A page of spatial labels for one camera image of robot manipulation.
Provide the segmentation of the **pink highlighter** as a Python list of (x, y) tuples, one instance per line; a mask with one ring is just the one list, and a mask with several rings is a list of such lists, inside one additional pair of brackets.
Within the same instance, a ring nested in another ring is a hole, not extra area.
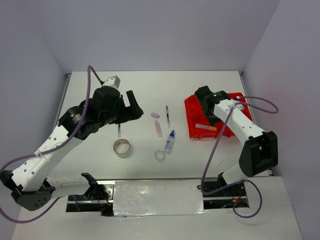
[(163, 134), (162, 134), (162, 130), (161, 130), (161, 126), (160, 126), (160, 123), (157, 121), (157, 120), (155, 120), (155, 129), (156, 129), (156, 133), (157, 133), (157, 136), (160, 138), (160, 137), (162, 137), (163, 136)]

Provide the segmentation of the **purple highlighter cap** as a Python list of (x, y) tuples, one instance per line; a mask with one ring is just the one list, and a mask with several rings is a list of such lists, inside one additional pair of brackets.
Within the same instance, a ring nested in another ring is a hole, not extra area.
[(158, 118), (160, 117), (160, 115), (159, 115), (158, 113), (155, 113), (155, 112), (152, 112), (150, 115), (151, 115), (153, 118), (156, 118), (156, 119), (158, 119)]

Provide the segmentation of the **orange highlighter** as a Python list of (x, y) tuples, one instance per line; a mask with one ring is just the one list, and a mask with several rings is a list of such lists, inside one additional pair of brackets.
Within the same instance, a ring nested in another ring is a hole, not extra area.
[(198, 129), (203, 129), (203, 130), (208, 130), (208, 131), (216, 131), (217, 130), (217, 128), (214, 126), (208, 126), (208, 125), (199, 124), (199, 123), (196, 123), (195, 127)]

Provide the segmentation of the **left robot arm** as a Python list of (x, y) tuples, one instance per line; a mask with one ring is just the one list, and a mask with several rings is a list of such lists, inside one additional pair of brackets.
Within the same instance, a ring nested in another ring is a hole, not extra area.
[(91, 200), (104, 188), (89, 173), (49, 177), (52, 170), (89, 135), (105, 125), (123, 124), (139, 119), (143, 110), (133, 91), (126, 92), (125, 105), (119, 90), (112, 86), (97, 88), (91, 98), (69, 108), (58, 120), (48, 139), (15, 170), (2, 170), (1, 182), (11, 190), (14, 201), (28, 211), (36, 211), (51, 199), (69, 195)]

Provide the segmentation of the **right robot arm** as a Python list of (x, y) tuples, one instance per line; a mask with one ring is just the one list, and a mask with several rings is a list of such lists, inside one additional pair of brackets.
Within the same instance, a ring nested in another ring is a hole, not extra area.
[(243, 96), (231, 98), (225, 91), (212, 92), (206, 85), (198, 88), (194, 94), (208, 122), (211, 125), (222, 122), (222, 130), (229, 128), (242, 145), (238, 162), (218, 176), (217, 189), (206, 191), (206, 174), (220, 142), (216, 140), (201, 178), (200, 190), (203, 195), (219, 192), (228, 196), (234, 191), (235, 185), (278, 165), (277, 135), (273, 131), (266, 132), (242, 112), (239, 106), (249, 105), (242, 101)]

